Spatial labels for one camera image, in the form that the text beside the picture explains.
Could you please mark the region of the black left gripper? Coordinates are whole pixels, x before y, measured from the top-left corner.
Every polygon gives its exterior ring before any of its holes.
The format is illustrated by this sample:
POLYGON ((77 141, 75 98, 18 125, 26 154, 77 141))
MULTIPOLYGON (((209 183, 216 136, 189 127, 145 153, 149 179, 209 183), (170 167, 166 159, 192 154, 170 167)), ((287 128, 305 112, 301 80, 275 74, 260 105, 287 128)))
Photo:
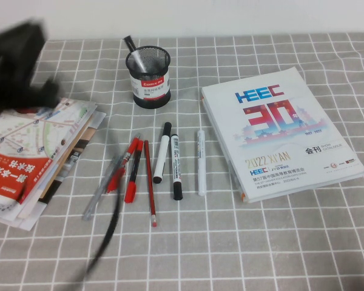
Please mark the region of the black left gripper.
POLYGON ((59 101, 59 84, 48 79, 41 87, 31 78, 44 47, 42 24, 25 21, 0 32, 0 113, 7 109, 47 107, 59 101))

